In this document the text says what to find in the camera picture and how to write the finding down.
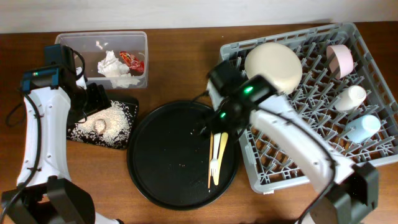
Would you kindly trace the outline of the small pink bowl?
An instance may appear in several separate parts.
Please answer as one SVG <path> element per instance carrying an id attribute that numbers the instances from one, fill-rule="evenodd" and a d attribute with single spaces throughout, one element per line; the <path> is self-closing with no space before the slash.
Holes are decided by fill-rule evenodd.
<path id="1" fill-rule="evenodd" d="M 349 75 L 354 69 L 353 56 L 345 45 L 329 45 L 326 48 L 326 57 L 330 61 L 330 72 L 337 80 Z"/>

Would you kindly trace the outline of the light blue cup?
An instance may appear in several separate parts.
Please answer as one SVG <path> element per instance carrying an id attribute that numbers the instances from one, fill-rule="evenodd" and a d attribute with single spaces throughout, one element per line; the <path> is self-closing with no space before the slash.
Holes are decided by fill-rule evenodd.
<path id="1" fill-rule="evenodd" d="M 367 114 L 346 125 L 345 130 L 349 131 L 346 137 L 355 143 L 362 143 L 375 135 L 380 128 L 380 120 L 374 115 Z"/>

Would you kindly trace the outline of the white plastic fork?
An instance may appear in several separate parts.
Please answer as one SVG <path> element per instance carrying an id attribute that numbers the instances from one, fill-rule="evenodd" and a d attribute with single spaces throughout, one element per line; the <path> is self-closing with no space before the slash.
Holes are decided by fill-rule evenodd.
<path id="1" fill-rule="evenodd" d="M 218 151 L 221 141 L 221 133 L 213 135 L 213 158 L 211 160 L 211 176 L 214 176 L 218 170 Z"/>

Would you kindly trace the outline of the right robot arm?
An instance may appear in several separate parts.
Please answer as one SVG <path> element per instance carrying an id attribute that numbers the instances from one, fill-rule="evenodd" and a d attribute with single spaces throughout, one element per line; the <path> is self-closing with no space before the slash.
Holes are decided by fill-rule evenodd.
<path id="1" fill-rule="evenodd" d="M 244 78 L 228 61 L 208 74 L 216 110 L 205 120 L 212 133 L 233 133 L 251 125 L 274 141 L 317 192 L 298 223 L 360 223 L 378 206 L 379 172 L 355 164 L 333 149 L 262 75 Z"/>

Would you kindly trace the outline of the wooden chopstick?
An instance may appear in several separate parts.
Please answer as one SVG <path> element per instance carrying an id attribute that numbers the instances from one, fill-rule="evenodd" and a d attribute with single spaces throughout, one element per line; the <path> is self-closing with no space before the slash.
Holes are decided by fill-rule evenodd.
<path id="1" fill-rule="evenodd" d="M 210 133 L 210 150 L 209 150 L 209 164 L 208 164 L 208 189 L 211 187 L 211 160 L 213 158 L 213 133 Z"/>

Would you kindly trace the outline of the red snack wrapper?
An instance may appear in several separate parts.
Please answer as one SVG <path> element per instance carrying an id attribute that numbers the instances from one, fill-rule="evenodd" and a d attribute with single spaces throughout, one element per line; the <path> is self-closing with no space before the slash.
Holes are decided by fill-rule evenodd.
<path id="1" fill-rule="evenodd" d="M 145 64 L 144 61 L 139 60 L 133 54 L 130 54 L 125 51 L 120 51 L 119 55 L 123 59 L 124 63 L 128 66 L 128 68 L 132 71 L 144 73 Z"/>

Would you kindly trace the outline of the clear plastic waste bin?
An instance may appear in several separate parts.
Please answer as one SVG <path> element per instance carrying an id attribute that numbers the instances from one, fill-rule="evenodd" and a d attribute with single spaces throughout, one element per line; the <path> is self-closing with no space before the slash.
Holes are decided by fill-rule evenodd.
<path id="1" fill-rule="evenodd" d="M 107 31 L 107 32 L 78 32 L 64 33 L 57 36 L 56 44 L 66 45 L 80 53 L 85 60 L 85 76 L 87 83 L 103 85 L 105 89 L 135 89 L 147 88 L 149 72 L 149 51 L 147 34 L 143 31 Z M 118 77 L 105 77 L 98 73 L 97 65 L 106 57 L 106 51 L 113 51 L 116 58 L 124 63 L 119 55 L 125 51 L 144 61 L 144 73 L 130 70 L 130 74 L 140 80 L 137 85 L 128 88 L 113 88 L 111 80 Z"/>

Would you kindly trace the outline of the large cream bowl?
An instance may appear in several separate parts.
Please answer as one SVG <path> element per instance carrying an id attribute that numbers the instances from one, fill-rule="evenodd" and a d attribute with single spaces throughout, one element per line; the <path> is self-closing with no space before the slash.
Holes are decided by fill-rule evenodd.
<path id="1" fill-rule="evenodd" d="M 293 50 L 278 43 L 265 43 L 253 48 L 244 63 L 246 76 L 263 76 L 275 88 L 286 95 L 291 94 L 302 79 L 302 65 Z"/>

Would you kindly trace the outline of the white napkin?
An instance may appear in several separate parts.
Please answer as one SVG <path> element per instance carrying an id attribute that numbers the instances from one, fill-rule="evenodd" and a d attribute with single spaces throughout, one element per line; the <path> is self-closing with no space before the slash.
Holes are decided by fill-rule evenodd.
<path id="1" fill-rule="evenodd" d="M 106 51 L 106 57 L 98 62 L 98 73 L 105 77 L 125 77 L 130 68 L 116 58 L 113 51 Z"/>

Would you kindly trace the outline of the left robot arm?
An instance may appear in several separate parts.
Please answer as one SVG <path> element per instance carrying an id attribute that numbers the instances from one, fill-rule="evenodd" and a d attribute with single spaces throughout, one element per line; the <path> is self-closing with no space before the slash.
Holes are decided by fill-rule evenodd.
<path id="1" fill-rule="evenodd" d="M 1 195 L 1 217 L 14 223 L 120 223 L 95 210 L 91 195 L 75 185 L 67 165 L 67 126 L 111 106 L 104 87 L 77 72 L 79 53 L 66 45 L 44 48 L 45 65 L 23 74 L 27 129 L 14 190 Z"/>

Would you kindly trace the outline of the white cup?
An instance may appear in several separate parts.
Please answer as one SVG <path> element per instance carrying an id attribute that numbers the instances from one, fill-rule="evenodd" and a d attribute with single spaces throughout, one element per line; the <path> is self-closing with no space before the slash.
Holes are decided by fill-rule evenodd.
<path id="1" fill-rule="evenodd" d="M 353 85 L 338 95 L 335 109 L 339 112 L 350 113 L 366 99 L 366 96 L 366 90 L 363 87 Z"/>

